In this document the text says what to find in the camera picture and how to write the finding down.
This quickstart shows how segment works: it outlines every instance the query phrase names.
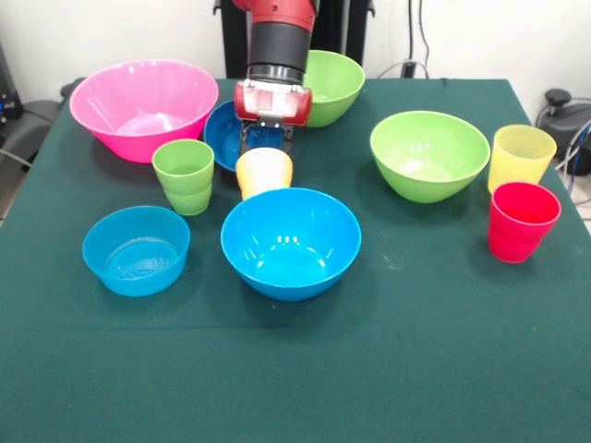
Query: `cup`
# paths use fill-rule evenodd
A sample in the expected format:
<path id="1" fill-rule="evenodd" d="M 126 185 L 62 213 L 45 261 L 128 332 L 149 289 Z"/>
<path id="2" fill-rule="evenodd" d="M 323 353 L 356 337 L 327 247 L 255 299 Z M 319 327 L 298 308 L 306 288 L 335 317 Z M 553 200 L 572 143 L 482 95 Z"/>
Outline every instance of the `cup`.
<path id="1" fill-rule="evenodd" d="M 210 204 L 213 150 L 202 141 L 182 139 L 162 145 L 151 159 L 158 181 L 173 209 L 197 215 Z"/>
<path id="2" fill-rule="evenodd" d="M 246 200 L 265 191 L 282 189 L 292 184 L 292 159 L 276 148 L 254 148 L 236 162 L 236 176 Z"/>
<path id="3" fill-rule="evenodd" d="M 509 125 L 497 131 L 488 170 L 488 191 L 509 182 L 538 184 L 552 157 L 556 141 L 533 126 Z"/>
<path id="4" fill-rule="evenodd" d="M 497 187 L 490 201 L 490 253 L 505 263 L 526 261 L 560 216 L 560 201 L 543 186 L 512 182 Z"/>

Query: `dark blue bowl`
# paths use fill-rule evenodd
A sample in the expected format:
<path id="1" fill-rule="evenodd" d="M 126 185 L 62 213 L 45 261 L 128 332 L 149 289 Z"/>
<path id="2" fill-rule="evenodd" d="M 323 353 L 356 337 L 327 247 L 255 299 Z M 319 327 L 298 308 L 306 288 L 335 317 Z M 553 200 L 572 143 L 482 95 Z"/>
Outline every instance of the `dark blue bowl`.
<path id="1" fill-rule="evenodd" d="M 210 115 L 203 140 L 211 146 L 215 162 L 235 172 L 240 157 L 240 133 L 242 122 L 236 117 L 234 101 L 221 104 Z M 254 126 L 248 132 L 250 148 L 277 148 L 283 145 L 283 131 L 274 127 Z"/>
<path id="2" fill-rule="evenodd" d="M 222 249 L 251 287 L 286 302 L 333 286 L 361 247 L 361 229 L 342 202 L 319 191 L 286 188 L 239 203 L 222 227 Z"/>

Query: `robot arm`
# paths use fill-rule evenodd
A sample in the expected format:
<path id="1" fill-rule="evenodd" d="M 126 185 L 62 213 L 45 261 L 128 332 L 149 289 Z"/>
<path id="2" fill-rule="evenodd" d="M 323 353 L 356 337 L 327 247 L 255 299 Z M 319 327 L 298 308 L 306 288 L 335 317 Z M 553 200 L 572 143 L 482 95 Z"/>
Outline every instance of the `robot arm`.
<path id="1" fill-rule="evenodd" d="M 243 121 L 241 152 L 251 126 L 281 128 L 288 151 L 294 126 L 304 126 L 312 105 L 302 87 L 320 0 L 233 0 L 252 14 L 247 78 L 235 89 Z"/>

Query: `cable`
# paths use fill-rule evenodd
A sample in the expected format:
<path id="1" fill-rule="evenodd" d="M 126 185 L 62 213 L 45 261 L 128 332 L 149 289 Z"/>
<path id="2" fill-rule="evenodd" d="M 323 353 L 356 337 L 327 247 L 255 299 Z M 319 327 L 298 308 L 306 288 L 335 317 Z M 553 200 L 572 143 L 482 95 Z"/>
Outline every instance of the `cable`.
<path id="1" fill-rule="evenodd" d="M 425 70 L 425 78 L 429 78 L 428 76 L 428 71 L 427 71 L 427 67 L 425 65 L 423 65 L 421 62 L 417 62 L 417 60 L 404 60 L 403 62 L 398 62 L 398 63 L 394 63 L 391 66 L 388 66 L 386 69 L 384 69 L 382 71 L 381 74 L 379 74 L 376 78 L 382 78 L 384 77 L 386 74 L 388 74 L 388 72 L 390 72 L 392 69 L 394 69 L 397 66 L 402 66 L 405 63 L 416 63 L 417 65 L 421 66 L 424 70 Z"/>
<path id="2" fill-rule="evenodd" d="M 421 30 L 421 38 L 425 44 L 427 51 L 425 53 L 425 69 L 428 66 L 428 56 L 431 53 L 431 48 L 428 46 L 427 39 L 425 38 L 425 29 L 423 28 L 423 0 L 418 0 L 418 27 Z"/>
<path id="3" fill-rule="evenodd" d="M 569 103 L 571 103 L 571 102 L 591 102 L 591 98 L 573 97 L 573 98 L 571 98 L 571 100 L 569 101 Z M 542 117 L 544 117 L 544 115 L 546 115 L 549 112 L 550 109 L 552 109 L 552 105 L 551 104 L 549 104 L 548 106 L 546 106 L 545 108 L 543 108 L 539 112 L 539 114 L 537 115 L 537 118 L 536 118 L 536 127 L 539 127 L 539 124 L 540 124 L 540 121 L 542 120 Z"/>
<path id="4" fill-rule="evenodd" d="M 587 126 L 585 128 L 585 130 L 583 131 L 583 134 L 581 134 L 581 136 L 579 137 L 579 143 L 578 143 L 579 149 L 577 150 L 576 156 L 574 157 L 574 165 L 573 165 L 573 169 L 572 169 L 572 173 L 571 173 L 571 182 L 569 183 L 569 187 L 568 187 L 569 195 L 573 192 L 574 173 L 576 171 L 577 166 L 579 165 L 579 158 L 581 157 L 581 147 L 585 144 L 588 134 L 589 134 L 589 126 Z M 568 165 L 564 167 L 564 170 L 565 171 L 568 170 Z"/>
<path id="5" fill-rule="evenodd" d="M 52 120 L 50 120 L 49 118 L 45 117 L 44 115 L 39 114 L 39 113 L 36 113 L 36 112 L 31 111 L 29 109 L 23 109 L 22 112 L 25 113 L 25 114 L 35 115 L 36 117 L 41 118 L 42 120 L 46 121 L 50 125 L 52 125 L 54 123 Z"/>
<path id="6" fill-rule="evenodd" d="M 588 198 L 587 200 L 577 201 L 574 203 L 574 206 L 581 206 L 581 205 L 584 205 L 585 203 L 591 203 L 591 198 Z"/>
<path id="7" fill-rule="evenodd" d="M 566 156 L 564 157 L 564 160 L 562 162 L 558 163 L 558 165 L 556 165 L 556 168 L 555 168 L 556 171 L 559 171 L 562 167 L 564 167 L 564 178 L 565 179 L 566 179 L 566 169 L 567 169 L 568 162 L 574 158 L 574 156 L 579 152 L 579 149 L 581 148 L 580 146 L 576 146 L 574 143 L 576 142 L 576 140 L 581 136 L 583 131 L 585 131 L 585 129 L 589 125 L 591 125 L 591 118 L 589 120 L 587 120 L 579 128 L 579 130 L 576 132 L 576 134 L 574 134 L 574 137 L 571 139 L 568 149 L 566 150 Z"/>
<path id="8" fill-rule="evenodd" d="M 413 59 L 415 39 L 413 36 L 413 0 L 408 0 L 408 59 Z"/>
<path id="9" fill-rule="evenodd" d="M 551 104 L 549 104 L 548 106 L 546 106 L 544 109 L 542 109 L 539 112 L 539 114 L 537 115 L 537 118 L 536 118 L 536 127 L 539 127 L 539 123 L 542 120 L 542 117 L 544 115 L 546 115 L 549 112 L 550 109 L 552 109 L 552 105 Z"/>
<path id="10" fill-rule="evenodd" d="M 13 154 L 12 152 L 8 152 L 7 150 L 0 150 L 0 154 L 6 155 L 8 158 L 19 162 L 25 166 L 32 167 L 32 164 L 27 162 L 26 160 L 21 159 L 18 155 Z"/>

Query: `yellow cup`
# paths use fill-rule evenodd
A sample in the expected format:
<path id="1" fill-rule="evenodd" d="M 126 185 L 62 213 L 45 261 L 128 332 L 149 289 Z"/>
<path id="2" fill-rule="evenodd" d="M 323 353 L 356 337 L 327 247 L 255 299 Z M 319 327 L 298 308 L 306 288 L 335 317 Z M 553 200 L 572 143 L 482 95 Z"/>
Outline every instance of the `yellow cup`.
<path id="1" fill-rule="evenodd" d="M 248 150 L 236 162 L 236 176 L 243 200 L 265 191 L 291 186 L 293 174 L 292 159 L 276 148 Z"/>
<path id="2" fill-rule="evenodd" d="M 552 157 L 556 141 L 548 133 L 528 125 L 504 126 L 495 134 L 488 170 L 488 191 L 508 182 L 537 185 Z"/>

